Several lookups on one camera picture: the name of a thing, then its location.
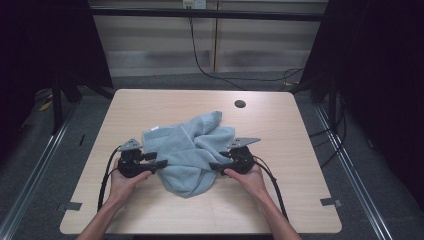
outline wooden table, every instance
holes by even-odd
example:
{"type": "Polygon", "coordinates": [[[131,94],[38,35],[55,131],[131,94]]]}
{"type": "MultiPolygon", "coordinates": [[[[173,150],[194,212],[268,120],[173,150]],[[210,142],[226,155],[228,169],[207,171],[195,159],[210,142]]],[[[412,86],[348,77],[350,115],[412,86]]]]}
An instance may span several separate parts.
{"type": "MultiPolygon", "coordinates": [[[[215,110],[223,113],[221,126],[234,127],[236,137],[262,139],[249,149],[266,161],[278,179],[288,217],[298,232],[341,230],[335,207],[323,207],[320,202],[331,196],[290,93],[125,89],[115,94],[72,197],[71,202],[82,203],[81,209],[66,211],[61,231],[78,234],[96,214],[100,183],[117,146],[130,138],[141,141],[143,130],[185,122],[215,110]],[[245,101],[246,107],[237,108],[237,100],[245,101]]],[[[265,181],[278,205],[266,174],[265,181]]],[[[139,184],[108,229],[117,234],[269,232],[254,201],[227,176],[218,176],[206,193],[185,199],[166,191],[153,175],[139,184]]]]}

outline metal rail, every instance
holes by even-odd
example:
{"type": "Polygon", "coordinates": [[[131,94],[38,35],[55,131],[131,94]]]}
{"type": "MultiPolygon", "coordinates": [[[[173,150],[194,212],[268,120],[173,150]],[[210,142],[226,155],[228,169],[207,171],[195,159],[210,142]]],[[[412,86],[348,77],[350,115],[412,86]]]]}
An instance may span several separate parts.
{"type": "Polygon", "coordinates": [[[323,20],[348,21],[349,16],[326,16],[320,13],[286,13],[253,12],[203,9],[167,9],[167,8],[124,8],[91,6],[90,8],[73,7],[36,7],[31,10],[40,14],[89,14],[98,16],[144,16],[144,17],[189,17],[189,18],[224,18],[321,22],[323,20]]]}
{"type": "MultiPolygon", "coordinates": [[[[323,107],[317,107],[316,110],[324,128],[329,129],[330,125],[328,123],[328,116],[325,110],[323,109],[323,107]]],[[[381,215],[380,211],[377,209],[377,206],[375,205],[367,189],[365,188],[365,185],[363,184],[361,177],[356,171],[356,168],[352,160],[347,154],[346,149],[343,147],[339,136],[333,134],[332,131],[328,131],[328,137],[330,138],[330,141],[335,151],[339,149],[337,155],[339,156],[340,163],[342,164],[343,169],[345,170],[346,175],[356,193],[356,196],[361,202],[361,205],[375,233],[377,234],[378,239],[393,240],[392,235],[390,234],[390,231],[384,221],[383,216],[381,215]]]]}
{"type": "Polygon", "coordinates": [[[38,159],[38,162],[34,167],[30,177],[28,178],[24,188],[19,193],[18,198],[3,220],[3,223],[0,226],[1,240],[10,240],[15,234],[16,229],[18,228],[18,225],[21,222],[34,196],[35,191],[37,190],[45,172],[47,171],[47,168],[53,158],[54,153],[56,152],[57,147],[59,146],[59,143],[62,141],[66,129],[68,128],[68,123],[72,119],[76,107],[77,104],[73,104],[73,107],[62,126],[59,128],[57,133],[50,138],[49,143],[44,149],[41,157],[38,159]]]}

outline white wall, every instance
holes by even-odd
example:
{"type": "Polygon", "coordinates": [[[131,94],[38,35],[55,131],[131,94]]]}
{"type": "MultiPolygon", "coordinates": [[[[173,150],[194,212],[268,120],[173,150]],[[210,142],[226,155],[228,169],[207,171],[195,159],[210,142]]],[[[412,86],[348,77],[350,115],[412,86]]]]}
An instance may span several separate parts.
{"type": "MultiPolygon", "coordinates": [[[[182,8],[182,0],[90,0],[90,4],[182,8]]],[[[325,7],[326,1],[207,1],[207,9],[236,11],[322,13],[325,7]]],[[[94,18],[112,77],[199,72],[188,19],[94,18]]],[[[319,27],[316,22],[236,19],[193,19],[193,24],[198,59],[208,72],[301,67],[319,27]]]]}

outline towel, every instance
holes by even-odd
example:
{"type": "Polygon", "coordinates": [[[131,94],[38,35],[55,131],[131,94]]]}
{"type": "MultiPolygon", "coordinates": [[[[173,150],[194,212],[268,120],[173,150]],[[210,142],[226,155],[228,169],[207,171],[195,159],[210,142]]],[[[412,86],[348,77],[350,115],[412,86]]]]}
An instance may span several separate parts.
{"type": "Polygon", "coordinates": [[[234,139],[234,128],[219,126],[222,112],[197,116],[189,122],[143,131],[144,150],[157,152],[168,166],[156,171],[165,188],[181,197],[206,192],[216,178],[209,163],[229,163],[219,154],[234,139]]]}

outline hand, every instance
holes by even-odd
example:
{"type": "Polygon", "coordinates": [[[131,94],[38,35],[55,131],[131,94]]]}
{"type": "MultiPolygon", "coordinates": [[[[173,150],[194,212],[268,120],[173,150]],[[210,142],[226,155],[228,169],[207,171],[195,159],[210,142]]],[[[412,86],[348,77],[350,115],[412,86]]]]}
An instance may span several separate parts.
{"type": "Polygon", "coordinates": [[[225,169],[224,173],[237,180],[252,197],[258,198],[267,193],[262,170],[256,164],[247,174],[239,174],[230,168],[225,169]]]}
{"type": "MultiPolygon", "coordinates": [[[[115,159],[113,169],[118,167],[118,161],[119,158],[115,159]]],[[[108,200],[113,199],[119,206],[122,206],[129,199],[137,184],[146,180],[150,175],[152,175],[151,171],[145,171],[133,178],[126,178],[118,170],[113,171],[108,200]]]]}

